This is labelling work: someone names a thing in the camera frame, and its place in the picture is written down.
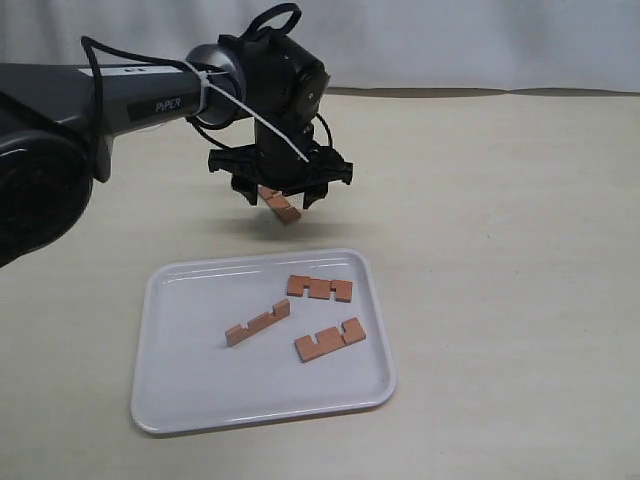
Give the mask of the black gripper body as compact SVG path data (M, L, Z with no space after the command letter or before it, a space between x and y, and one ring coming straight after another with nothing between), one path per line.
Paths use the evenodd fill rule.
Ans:
M309 158L306 163L278 136L256 121L255 142L240 147L212 150L209 171L224 171L287 194L303 193L307 187L342 182L349 185L353 164L347 162L330 145L321 145L315 138L314 125L308 123L285 131L295 145Z

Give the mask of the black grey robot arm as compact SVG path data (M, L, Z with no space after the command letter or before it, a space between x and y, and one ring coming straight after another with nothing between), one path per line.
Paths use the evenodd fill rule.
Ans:
M84 213L95 182L111 174L114 140L175 119L200 135L250 118L254 140L215 144L211 171L255 203L260 187L323 199L353 166L314 137L328 85L323 63L286 34L263 28L223 35L184 61L122 53L102 66L102 45L84 38L84 66L1 67L1 261L63 236Z

